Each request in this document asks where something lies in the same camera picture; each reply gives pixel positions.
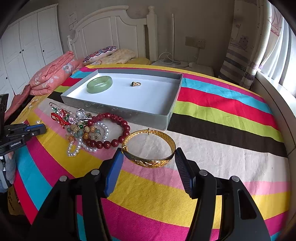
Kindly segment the grey gloved left hand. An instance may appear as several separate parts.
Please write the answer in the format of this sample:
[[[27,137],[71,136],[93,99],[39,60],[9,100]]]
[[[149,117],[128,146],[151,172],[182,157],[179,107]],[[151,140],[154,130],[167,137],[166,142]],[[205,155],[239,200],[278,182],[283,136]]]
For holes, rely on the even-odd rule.
[[[10,152],[5,156],[1,156],[0,162],[0,192],[7,192],[14,184],[16,177],[16,160],[15,152]]]

